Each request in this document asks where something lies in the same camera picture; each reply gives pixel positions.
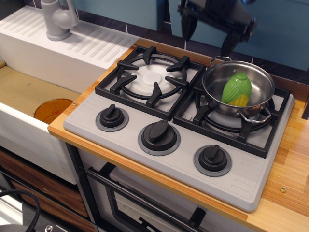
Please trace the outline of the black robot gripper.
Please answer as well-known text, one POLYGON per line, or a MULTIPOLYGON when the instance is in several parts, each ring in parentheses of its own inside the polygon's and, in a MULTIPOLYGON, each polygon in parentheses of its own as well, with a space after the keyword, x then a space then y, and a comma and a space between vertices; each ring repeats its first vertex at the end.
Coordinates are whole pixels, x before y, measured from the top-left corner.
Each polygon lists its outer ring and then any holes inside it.
POLYGON ((182 0, 178 12, 186 41, 193 36, 198 21, 228 33, 221 48, 223 57, 229 56, 239 41, 248 41, 256 27, 256 18, 245 11, 239 0, 182 0))

